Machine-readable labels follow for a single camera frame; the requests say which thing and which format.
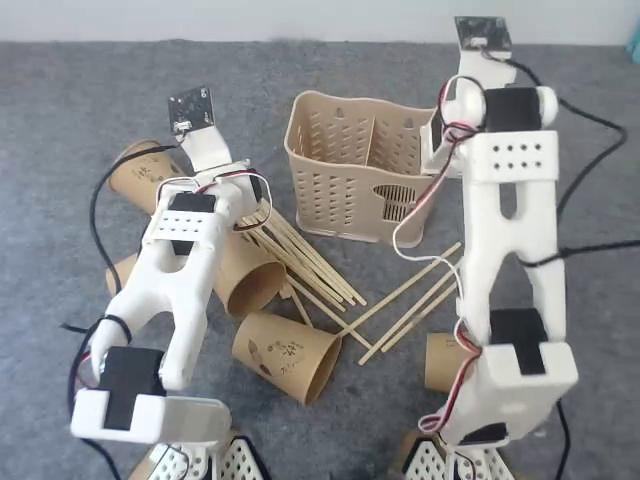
white wall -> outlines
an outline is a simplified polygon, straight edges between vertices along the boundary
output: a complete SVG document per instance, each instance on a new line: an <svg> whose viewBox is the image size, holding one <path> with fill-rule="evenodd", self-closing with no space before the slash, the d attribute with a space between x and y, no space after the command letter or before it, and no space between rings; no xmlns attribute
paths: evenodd
<svg viewBox="0 0 640 480"><path fill-rule="evenodd" d="M639 0L0 0L0 40L453 42L501 15L515 43L622 45Z"/></svg>

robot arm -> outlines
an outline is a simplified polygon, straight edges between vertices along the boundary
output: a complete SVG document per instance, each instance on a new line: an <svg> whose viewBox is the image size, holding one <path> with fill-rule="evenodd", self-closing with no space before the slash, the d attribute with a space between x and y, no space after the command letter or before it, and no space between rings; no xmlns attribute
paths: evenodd
<svg viewBox="0 0 640 480"><path fill-rule="evenodd" d="M255 213L261 191L249 162L232 162L213 124L208 89L172 97L170 113L196 175L159 188L138 260L91 340L99 385L76 395L71 431L78 437L212 444L230 428L221 402L168 397L167 390L191 381L225 239L238 220ZM128 347L127 337L160 312L173 314L167 351Z"/></svg>
<svg viewBox="0 0 640 480"><path fill-rule="evenodd" d="M433 417L445 420L438 422L436 431L457 451L498 447L522 438L578 379L571 348L564 341L561 260L526 269L532 308L496 310L489 303L509 253L532 262L558 248L558 139L556 132L543 130L555 119L557 99L548 87L503 88L515 78L515 70L483 55L489 48L492 56L496 51L503 58L510 56L510 42L497 40L508 40L506 27L496 22L457 19L460 72L478 80L482 89L459 81L455 100L446 102L439 116L440 121L470 125L477 133L458 145L448 142L438 115L421 131L423 171L440 171L455 148L451 165L462 175L465 255L463 295L457 307L481 353L453 403ZM509 219L500 207L503 183L515 184L517 192L517 211Z"/></svg>

printed design on cup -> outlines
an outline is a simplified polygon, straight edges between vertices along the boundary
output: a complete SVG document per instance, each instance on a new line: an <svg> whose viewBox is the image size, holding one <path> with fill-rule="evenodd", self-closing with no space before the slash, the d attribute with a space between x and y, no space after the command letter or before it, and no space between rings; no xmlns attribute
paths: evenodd
<svg viewBox="0 0 640 480"><path fill-rule="evenodd" d="M153 164L153 163L160 163L160 159L154 158L154 159L146 160L145 164L134 167L131 170L131 173L140 180L147 179L151 183L163 182L164 180L166 180L166 177L164 175L154 175L153 172L156 167L149 166L150 164ZM180 174L180 170L178 170L178 168L175 165L171 164L169 167L171 168L171 171L176 175Z"/></svg>
<svg viewBox="0 0 640 480"><path fill-rule="evenodd" d="M288 342L276 340L267 345L264 355L252 340L249 340L247 347L254 363L270 377L287 375L304 360L304 346L293 340Z"/></svg>

beige plastic basket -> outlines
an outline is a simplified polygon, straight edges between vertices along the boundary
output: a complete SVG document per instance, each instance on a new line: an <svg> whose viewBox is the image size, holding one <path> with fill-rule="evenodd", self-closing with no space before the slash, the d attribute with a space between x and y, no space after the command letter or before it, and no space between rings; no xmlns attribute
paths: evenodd
<svg viewBox="0 0 640 480"><path fill-rule="evenodd" d="M300 228L391 244L432 181L420 175L420 126L432 114L370 98L298 95L284 144ZM420 243L431 202L398 233L401 246Z"/></svg>

brown paper cup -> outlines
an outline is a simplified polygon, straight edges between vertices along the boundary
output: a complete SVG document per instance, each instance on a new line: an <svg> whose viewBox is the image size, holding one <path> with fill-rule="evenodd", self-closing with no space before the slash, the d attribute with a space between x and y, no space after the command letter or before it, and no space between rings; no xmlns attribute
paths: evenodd
<svg viewBox="0 0 640 480"><path fill-rule="evenodd" d="M258 312L240 325L232 355L303 405L329 380L342 339L298 322Z"/></svg>
<svg viewBox="0 0 640 480"><path fill-rule="evenodd" d="M131 270L133 270L133 266L136 264L137 259L138 255L134 253L130 257L120 260L114 265L114 267L116 267L116 272L118 272L118 277L120 277L120 283L123 287L126 285L127 280L129 280L129 275L131 275ZM106 270L105 277L107 279L107 289L113 297L116 294L116 282L113 275L111 275L111 270Z"/></svg>
<svg viewBox="0 0 640 480"><path fill-rule="evenodd" d="M427 335L427 359L424 385L430 390L449 393L458 370L471 354L464 350L453 335L430 333Z"/></svg>
<svg viewBox="0 0 640 480"><path fill-rule="evenodd" d="M158 142L143 140L127 147L120 157L159 146ZM150 153L120 166L109 177L109 186L148 214L152 214L156 209L156 190L160 182L182 175L182 170L166 152Z"/></svg>
<svg viewBox="0 0 640 480"><path fill-rule="evenodd" d="M115 267L124 286L136 263L137 255L118 262ZM231 234L222 252L213 290L225 311L238 318L257 312L275 297L286 277L284 266L255 245ZM106 271L107 288L115 295L115 282Z"/></svg>

